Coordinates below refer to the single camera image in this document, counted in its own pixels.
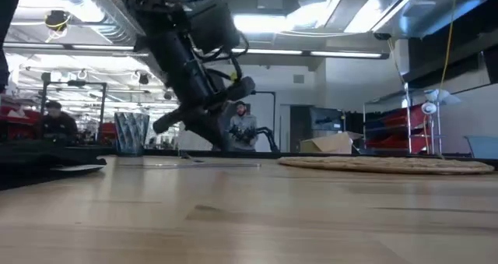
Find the man in gray shirt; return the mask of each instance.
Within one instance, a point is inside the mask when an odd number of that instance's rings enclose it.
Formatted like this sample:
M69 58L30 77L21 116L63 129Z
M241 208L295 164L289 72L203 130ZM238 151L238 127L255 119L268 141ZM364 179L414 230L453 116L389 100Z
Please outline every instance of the man in gray shirt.
M258 134L256 117L247 113L246 104L239 100L235 103L237 114L230 119L229 133L232 139L232 151L255 152Z

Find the metal shelf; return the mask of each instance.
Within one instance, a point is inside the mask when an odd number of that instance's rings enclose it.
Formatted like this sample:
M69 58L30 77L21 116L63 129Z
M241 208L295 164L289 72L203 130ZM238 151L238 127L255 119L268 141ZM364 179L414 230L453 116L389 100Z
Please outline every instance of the metal shelf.
M403 151L403 149L391 149L391 148L380 148L380 149L375 149L375 148L367 148L366 143L367 143L367 134L368 132L379 132L379 131L392 131L396 129L405 129L406 130L406 140L408 141L408 148L404 149L404 151L408 151L408 153L412 152L412 139L414 138L429 138L431 140L431 146L432 146L432 152L435 153L434 151L434 146L435 146L435 139L438 139L439 142L439 151L441 152L441 131L440 131L440 111L439 111L439 104L437 108L437 115L431 116L430 117L430 123L428 127L428 134L434 135L434 120L437 120L437 129L438 129L438 135L437 136L425 136L425 135L412 135L412 131L415 130L416 128L420 127L412 127L411 121L410 121L410 108L412 107L412 101L413 97L423 95L424 92L423 90L414 90L409 88L409 84L405 83L403 90L400 90L395 93L388 94L387 96L377 98L376 100L372 101L367 101L366 103L363 104L363 134L364 134L364 148L365 150L376 150L376 151ZM392 104L393 101L396 101L399 106L402 105L402 100L407 100L407 106L405 107L406 109L406 123L403 125L396 125L396 126L391 126L391 127L380 127L380 128L366 128L366 123L367 122L372 122L375 120L368 120L366 119L366 107L369 105L376 105L376 104Z
M381 127L381 128L366 128L365 132L378 132L378 131L388 131L397 128L406 128L406 125L396 125L391 127Z

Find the cardboard box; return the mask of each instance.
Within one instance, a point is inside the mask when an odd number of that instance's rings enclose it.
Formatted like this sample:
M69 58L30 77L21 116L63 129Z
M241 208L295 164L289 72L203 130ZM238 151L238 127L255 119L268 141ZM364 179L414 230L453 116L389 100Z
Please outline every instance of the cardboard box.
M300 152L351 154L352 141L362 136L355 132L341 132L332 136L303 140L300 143Z

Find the yellow cable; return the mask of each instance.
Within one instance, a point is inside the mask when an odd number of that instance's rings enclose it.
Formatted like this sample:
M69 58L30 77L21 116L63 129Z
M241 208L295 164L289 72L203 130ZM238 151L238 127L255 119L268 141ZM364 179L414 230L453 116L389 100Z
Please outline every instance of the yellow cable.
M427 114L423 115L423 137L426 139L426 152L429 155L429 140L427 139Z
M56 25L49 25L49 24L45 23L45 26L47 26L47 27L61 27L61 26L64 26L66 23L68 23L68 21L70 19L71 19L71 16L68 16L68 18L62 23L58 23Z
M395 55L395 46L392 44L391 38L388 39L388 45L389 45L389 50L391 51L391 55L392 55L393 59L395 60L395 67L396 67L396 71L398 72L399 79L402 81L402 85L404 86L405 80L403 79L403 76L399 71L398 59L396 58L396 55Z
M450 31L448 33L448 42L447 42L447 46L446 46L446 58L444 59L443 76L441 76L441 84L440 84L439 92L437 92L437 101L439 101L439 96L440 96L441 90L443 89L444 78L446 77L448 62L450 61L451 39L453 37L454 12L455 12L456 8L457 8L457 0L453 0L453 6L451 7Z

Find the white fan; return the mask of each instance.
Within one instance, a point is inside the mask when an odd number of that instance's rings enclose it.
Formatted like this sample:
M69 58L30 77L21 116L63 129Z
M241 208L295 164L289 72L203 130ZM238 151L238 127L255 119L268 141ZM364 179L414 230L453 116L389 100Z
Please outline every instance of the white fan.
M434 114L440 105L459 104L461 100L446 90L425 90L427 102L422 105L424 114Z

